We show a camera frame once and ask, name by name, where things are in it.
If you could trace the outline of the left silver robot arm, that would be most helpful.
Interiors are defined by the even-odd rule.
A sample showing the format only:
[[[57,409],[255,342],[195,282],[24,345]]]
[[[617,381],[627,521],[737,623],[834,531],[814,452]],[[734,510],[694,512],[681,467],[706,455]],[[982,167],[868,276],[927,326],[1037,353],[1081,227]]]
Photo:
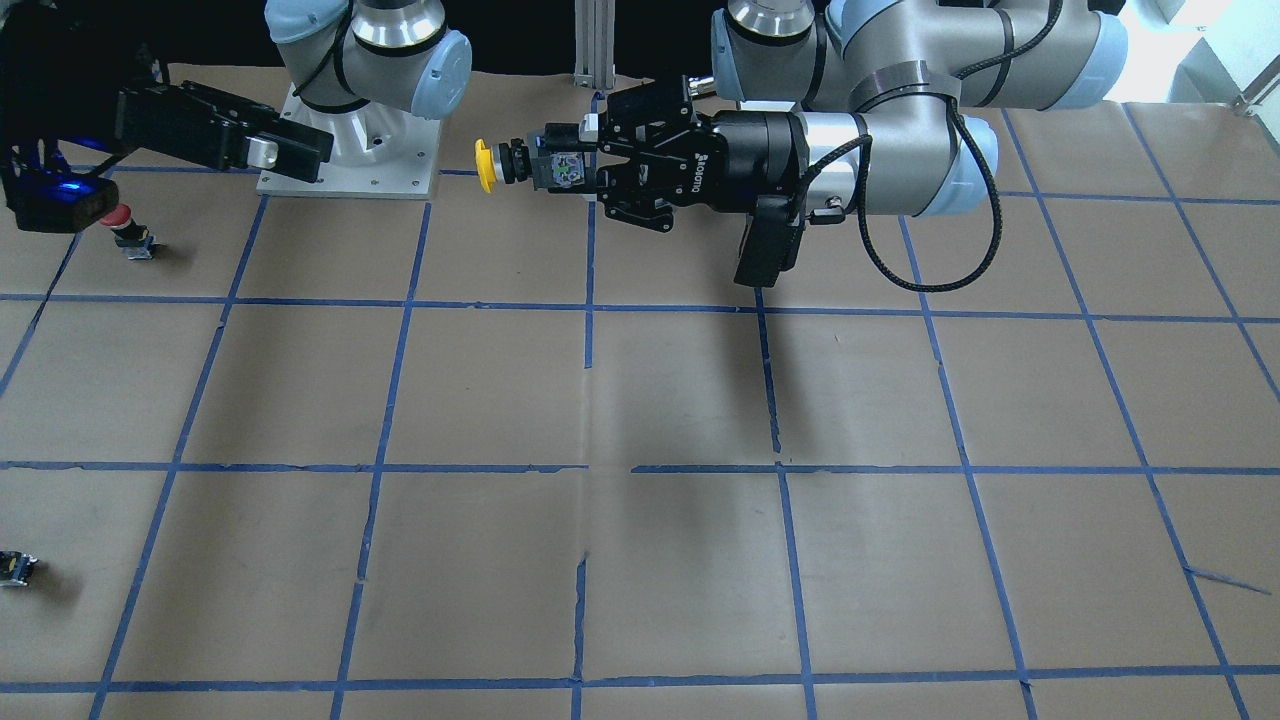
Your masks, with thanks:
[[[598,201],[608,218],[657,232],[676,208],[740,213],[735,282],[772,287],[809,225],[870,215],[938,217],[989,200],[995,259],[1002,211],[998,142],[964,108],[1091,108],[1117,82],[1128,32],[1085,1],[731,1],[710,19],[716,92],[739,109],[707,115],[686,77],[609,94],[579,123],[475,149],[507,184]]]

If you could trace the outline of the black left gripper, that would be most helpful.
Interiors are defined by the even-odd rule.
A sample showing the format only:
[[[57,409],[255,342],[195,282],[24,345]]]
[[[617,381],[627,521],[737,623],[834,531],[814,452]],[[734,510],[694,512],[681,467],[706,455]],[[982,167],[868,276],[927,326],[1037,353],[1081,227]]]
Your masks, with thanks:
[[[545,191],[600,202],[609,219],[667,232],[676,208],[750,213],[758,199],[791,199],[808,158],[788,111],[698,111],[686,76],[614,91],[605,110],[547,123],[543,146],[599,146],[620,163],[553,170]]]

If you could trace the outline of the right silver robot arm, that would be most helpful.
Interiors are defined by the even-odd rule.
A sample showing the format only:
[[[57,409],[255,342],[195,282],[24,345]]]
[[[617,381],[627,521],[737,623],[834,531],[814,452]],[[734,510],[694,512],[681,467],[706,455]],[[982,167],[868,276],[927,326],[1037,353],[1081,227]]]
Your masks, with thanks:
[[[315,182],[325,149],[312,131],[165,73],[170,63],[261,59],[268,45],[293,96],[334,117],[379,105],[444,119],[472,67],[439,1],[5,1],[5,191],[23,176],[64,176],[64,141],[225,170],[250,168],[260,138],[276,146],[275,173]]]

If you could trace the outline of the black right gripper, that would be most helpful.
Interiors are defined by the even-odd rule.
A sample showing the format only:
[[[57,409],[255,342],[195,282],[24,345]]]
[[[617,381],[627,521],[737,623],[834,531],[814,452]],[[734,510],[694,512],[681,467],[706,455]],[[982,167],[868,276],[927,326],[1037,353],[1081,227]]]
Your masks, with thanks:
[[[334,136],[243,101],[157,78],[157,59],[124,20],[3,22],[3,145],[68,141],[122,155],[146,149],[218,170],[257,168],[319,182]]]

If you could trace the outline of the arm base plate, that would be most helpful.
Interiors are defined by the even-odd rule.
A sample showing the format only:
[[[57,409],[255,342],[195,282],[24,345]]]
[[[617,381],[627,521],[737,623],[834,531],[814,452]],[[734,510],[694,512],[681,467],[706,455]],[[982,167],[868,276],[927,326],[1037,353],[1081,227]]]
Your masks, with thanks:
[[[289,96],[282,115],[330,133],[330,161],[306,183],[262,170],[256,190],[276,197],[428,200],[439,169],[442,120],[370,102],[346,114],[325,114]]]

